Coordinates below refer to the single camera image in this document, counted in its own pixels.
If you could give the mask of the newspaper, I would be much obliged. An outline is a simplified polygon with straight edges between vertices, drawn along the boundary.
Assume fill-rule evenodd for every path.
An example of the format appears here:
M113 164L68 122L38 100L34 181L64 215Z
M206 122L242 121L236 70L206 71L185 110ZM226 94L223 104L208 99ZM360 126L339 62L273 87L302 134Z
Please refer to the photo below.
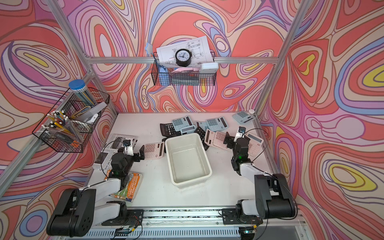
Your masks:
M138 141L137 136L111 134L107 140L106 145L102 148L102 151L95 158L93 169L96 171L110 170L112 168L112 156L118 152L118 149L123 146L124 140L130 140L133 148L135 148Z

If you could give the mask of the cream plastic storage box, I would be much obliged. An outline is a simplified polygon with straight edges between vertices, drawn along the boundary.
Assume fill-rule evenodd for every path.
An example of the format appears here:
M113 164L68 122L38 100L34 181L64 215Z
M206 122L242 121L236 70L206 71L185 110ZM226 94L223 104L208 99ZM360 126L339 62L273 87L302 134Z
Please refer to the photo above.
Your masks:
M165 141L171 182L185 188L207 181L213 170L197 133L169 138Z

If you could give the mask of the colourful children's book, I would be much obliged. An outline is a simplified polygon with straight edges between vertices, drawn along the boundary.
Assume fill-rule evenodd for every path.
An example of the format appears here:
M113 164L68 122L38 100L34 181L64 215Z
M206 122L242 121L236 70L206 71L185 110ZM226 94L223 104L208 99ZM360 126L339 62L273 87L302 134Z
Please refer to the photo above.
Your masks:
M109 196L132 203L140 188L143 175L123 171L116 175L115 173L112 173L112 170L108 170L107 176L111 179L115 177L120 177L121 179L121 190L116 193L112 193Z

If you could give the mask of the pink calculator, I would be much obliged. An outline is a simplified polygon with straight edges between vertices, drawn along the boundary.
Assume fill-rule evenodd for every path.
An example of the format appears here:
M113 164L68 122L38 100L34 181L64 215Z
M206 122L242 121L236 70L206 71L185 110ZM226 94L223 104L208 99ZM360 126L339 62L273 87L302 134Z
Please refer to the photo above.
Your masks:
M204 143L210 147L215 147L223 150L229 150L227 144L224 144L226 134L222 132L213 132L209 129L206 130L206 135L204 137Z
M250 139L248 155L255 158L262 151L264 140L253 133L246 133L246 137Z
M164 156L164 150L164 142L145 144L145 160L161 159Z

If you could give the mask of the blue calculator back middle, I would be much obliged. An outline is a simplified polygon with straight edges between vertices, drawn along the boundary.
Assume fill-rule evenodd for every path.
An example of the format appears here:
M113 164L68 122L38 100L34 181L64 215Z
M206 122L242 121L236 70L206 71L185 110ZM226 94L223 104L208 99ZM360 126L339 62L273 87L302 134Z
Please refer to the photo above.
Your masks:
M206 120L209 130L213 132L224 131L229 125L224 117L218 117Z

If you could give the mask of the blue calculator far corner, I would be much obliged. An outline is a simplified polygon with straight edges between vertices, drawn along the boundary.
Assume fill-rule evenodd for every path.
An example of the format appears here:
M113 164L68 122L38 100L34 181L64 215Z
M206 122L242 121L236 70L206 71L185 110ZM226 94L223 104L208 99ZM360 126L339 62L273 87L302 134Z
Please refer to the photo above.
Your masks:
M235 113L232 115L232 117L239 124L245 124L245 123L251 122L255 118L253 115L250 115L248 112L245 112L245 111Z

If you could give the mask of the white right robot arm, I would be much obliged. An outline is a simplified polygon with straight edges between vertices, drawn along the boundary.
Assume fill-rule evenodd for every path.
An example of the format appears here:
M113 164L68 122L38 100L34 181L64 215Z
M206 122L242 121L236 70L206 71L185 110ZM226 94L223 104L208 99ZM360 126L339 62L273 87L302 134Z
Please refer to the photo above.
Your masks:
M254 184L255 198L239 200L236 204L236 217L245 222L247 218L262 220L291 220L297 216L297 205L288 183L282 174L269 174L253 165L248 156L250 138L236 137L226 133L224 145L232 150L233 170Z

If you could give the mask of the grey stapler in basket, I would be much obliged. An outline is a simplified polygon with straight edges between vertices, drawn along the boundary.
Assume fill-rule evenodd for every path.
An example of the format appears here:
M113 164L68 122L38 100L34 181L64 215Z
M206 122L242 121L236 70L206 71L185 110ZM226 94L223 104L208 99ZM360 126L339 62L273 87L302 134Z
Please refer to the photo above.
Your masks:
M96 118L99 116L99 112L101 112L104 108L107 107L107 104L105 102L101 102L94 107L87 106L83 111L79 113L77 117L75 117L75 120L92 124L95 122Z

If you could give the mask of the blue lid pencil jar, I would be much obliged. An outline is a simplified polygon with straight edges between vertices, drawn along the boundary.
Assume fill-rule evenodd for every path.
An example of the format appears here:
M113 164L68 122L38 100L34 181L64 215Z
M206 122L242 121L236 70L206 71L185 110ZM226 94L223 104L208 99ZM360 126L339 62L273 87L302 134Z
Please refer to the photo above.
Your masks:
M96 99L83 80L77 79L69 82L69 88L86 106L94 107L97 104Z

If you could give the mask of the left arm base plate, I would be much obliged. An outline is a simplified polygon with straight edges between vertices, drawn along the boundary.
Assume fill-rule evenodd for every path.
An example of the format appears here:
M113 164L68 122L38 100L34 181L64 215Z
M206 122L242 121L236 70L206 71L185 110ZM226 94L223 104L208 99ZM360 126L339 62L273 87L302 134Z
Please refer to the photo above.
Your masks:
M127 210L126 213L118 217L107 220L102 226L128 226L137 227L143 219L144 210Z

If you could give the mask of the black calculator under pile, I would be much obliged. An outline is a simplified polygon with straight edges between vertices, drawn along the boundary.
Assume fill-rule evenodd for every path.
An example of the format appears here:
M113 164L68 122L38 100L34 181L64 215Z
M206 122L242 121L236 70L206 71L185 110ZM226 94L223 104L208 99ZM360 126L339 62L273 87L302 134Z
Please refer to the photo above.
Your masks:
M201 127L197 127L195 129L195 133L197 133L200 136L203 147L204 147L205 151L207 151L209 149L209 146L205 143L206 132Z

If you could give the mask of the small blue calculator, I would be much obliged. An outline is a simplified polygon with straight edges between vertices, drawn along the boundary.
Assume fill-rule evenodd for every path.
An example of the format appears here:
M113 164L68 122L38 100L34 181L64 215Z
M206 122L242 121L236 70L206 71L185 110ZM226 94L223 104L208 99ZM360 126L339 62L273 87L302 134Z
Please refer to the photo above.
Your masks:
M181 128L180 129L181 135L194 133L196 128L197 128L196 125L191 125L191 126L186 126L184 128Z

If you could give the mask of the clear cup of pencils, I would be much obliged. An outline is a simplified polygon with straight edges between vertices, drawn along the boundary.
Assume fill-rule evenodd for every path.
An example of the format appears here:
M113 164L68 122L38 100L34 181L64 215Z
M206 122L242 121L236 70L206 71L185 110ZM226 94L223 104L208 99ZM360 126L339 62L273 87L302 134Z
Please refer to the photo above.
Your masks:
M69 145L78 146L84 142L84 137L75 127L73 122L62 111L53 111L46 117L50 120L42 125L43 133L49 137L63 141Z

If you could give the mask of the white box in basket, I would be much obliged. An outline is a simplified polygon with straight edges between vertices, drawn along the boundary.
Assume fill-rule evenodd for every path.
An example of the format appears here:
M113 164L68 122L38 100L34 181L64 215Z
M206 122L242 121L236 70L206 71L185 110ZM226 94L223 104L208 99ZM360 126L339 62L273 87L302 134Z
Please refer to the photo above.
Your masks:
M199 74L215 74L219 70L218 63L203 63L200 65Z

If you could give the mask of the black round clock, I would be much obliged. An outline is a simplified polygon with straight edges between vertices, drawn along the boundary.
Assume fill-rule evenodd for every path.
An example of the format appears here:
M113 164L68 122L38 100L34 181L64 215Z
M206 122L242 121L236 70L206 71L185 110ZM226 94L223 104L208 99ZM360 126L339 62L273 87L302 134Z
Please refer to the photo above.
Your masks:
M192 53L187 49L180 49L175 54L175 60L179 67L188 67L192 62Z

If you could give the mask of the white paper drawing sheet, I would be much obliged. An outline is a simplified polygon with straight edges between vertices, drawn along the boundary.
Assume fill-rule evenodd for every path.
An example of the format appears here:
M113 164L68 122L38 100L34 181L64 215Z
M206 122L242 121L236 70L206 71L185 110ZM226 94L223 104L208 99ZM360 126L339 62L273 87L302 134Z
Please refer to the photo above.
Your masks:
M159 64L167 68L200 67L214 62L207 37L159 47L156 52Z

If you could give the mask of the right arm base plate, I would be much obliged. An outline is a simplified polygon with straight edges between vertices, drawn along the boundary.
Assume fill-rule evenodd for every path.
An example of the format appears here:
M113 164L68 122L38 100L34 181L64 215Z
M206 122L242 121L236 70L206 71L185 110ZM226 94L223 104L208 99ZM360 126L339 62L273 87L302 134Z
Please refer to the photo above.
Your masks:
M224 225L256 225L263 224L263 220L259 216L245 215L234 208L226 208L219 210Z

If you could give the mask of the blue calculator back left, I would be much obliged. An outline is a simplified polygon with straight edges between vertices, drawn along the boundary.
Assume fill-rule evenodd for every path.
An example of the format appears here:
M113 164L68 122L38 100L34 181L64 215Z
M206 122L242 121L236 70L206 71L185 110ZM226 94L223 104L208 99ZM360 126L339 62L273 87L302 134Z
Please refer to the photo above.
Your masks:
M182 118L172 120L172 124L174 126L175 131L179 132L181 129L183 129L185 127L192 126L193 121L190 118L190 116L185 116Z

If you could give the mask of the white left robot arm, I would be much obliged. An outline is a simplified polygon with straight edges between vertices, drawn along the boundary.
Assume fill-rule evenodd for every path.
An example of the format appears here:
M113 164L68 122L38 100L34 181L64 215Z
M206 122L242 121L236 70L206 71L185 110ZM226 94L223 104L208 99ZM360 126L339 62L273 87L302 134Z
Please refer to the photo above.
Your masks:
M145 147L136 154L123 147L112 156L107 179L80 189L65 190L50 217L49 236L83 237L95 225L119 226L117 232L130 234L141 226L137 214L129 213L126 200L134 187L134 162L145 159Z

